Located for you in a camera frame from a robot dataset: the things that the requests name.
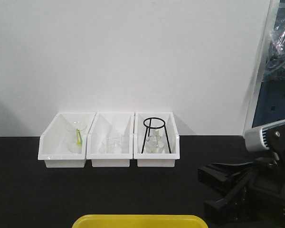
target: white plastic bin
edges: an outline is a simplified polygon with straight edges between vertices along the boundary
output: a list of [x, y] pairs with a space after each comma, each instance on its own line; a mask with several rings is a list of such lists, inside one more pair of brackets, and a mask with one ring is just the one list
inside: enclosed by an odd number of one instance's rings
[[[143, 121], [149, 117], [158, 117], [165, 121], [167, 135], [170, 143], [169, 152], [164, 128], [159, 129], [159, 135], [165, 143], [161, 153], [146, 153], [146, 145], [142, 153], [143, 140], [146, 127]], [[176, 128], [173, 113], [135, 113], [134, 128], [134, 159], [138, 167], [174, 167], [175, 160], [180, 158], [180, 137]]]
[[[83, 168], [86, 137], [94, 117], [95, 113], [58, 113], [40, 137], [38, 160], [44, 160], [47, 168]], [[81, 131], [82, 146], [71, 152], [69, 139], [76, 138], [74, 122], [81, 122], [86, 127]]]
[[93, 167], [129, 167], [133, 158], [134, 113], [97, 113], [87, 137]]

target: yellow tray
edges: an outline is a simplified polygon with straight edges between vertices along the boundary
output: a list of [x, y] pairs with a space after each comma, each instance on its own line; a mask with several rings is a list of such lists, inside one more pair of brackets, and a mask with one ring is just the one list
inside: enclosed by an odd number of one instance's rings
[[208, 228], [194, 215], [84, 215], [72, 228]]

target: black table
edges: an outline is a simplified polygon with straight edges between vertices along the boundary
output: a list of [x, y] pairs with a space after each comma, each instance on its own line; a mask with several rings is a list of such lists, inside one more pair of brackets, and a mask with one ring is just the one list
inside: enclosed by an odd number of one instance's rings
[[[205, 200], [221, 197], [199, 183], [197, 168], [241, 163], [248, 153], [240, 136], [181, 136], [174, 168], [47, 169], [37, 160], [38, 137], [0, 137], [0, 228], [71, 228], [86, 214], [183, 214], [204, 219]], [[265, 221], [222, 227], [275, 227]]]

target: glassware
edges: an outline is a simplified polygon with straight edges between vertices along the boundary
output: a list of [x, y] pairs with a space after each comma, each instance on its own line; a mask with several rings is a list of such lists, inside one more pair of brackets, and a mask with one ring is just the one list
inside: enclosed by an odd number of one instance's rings
[[120, 133], [105, 137], [101, 144], [101, 153], [122, 153], [122, 135]]
[[66, 138], [66, 146], [72, 153], [81, 153], [82, 149], [82, 136], [81, 132], [86, 128], [86, 124], [83, 122], [72, 122], [67, 127], [69, 132], [73, 135]]
[[146, 138], [146, 153], [162, 153], [165, 144], [158, 129], [151, 129], [150, 136]]

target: black wire stand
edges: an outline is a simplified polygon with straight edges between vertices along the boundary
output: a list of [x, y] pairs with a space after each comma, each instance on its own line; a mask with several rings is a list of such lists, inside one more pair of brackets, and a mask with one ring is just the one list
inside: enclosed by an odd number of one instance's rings
[[[162, 126], [159, 126], [159, 127], [151, 127], [151, 123], [152, 123], [152, 120], [160, 120], [162, 121]], [[166, 134], [166, 139], [167, 139], [167, 143], [168, 143], [168, 148], [169, 148], [169, 153], [171, 153], [171, 148], [170, 148], [170, 143], [169, 143], [169, 139], [168, 139], [168, 134], [167, 134], [167, 128], [166, 128], [166, 122], [161, 119], [161, 118], [158, 118], [158, 117], [150, 117], [150, 118], [147, 118], [143, 121], [143, 125], [146, 127], [146, 132], [144, 134], [144, 139], [143, 139], [143, 145], [142, 145], [142, 153], [143, 153], [143, 150], [144, 150], [144, 145], [146, 143], [146, 138], [147, 138], [147, 134], [148, 134], [148, 137], [150, 136], [150, 130], [151, 129], [161, 129], [161, 128], [164, 128], [165, 129], [165, 134]]]

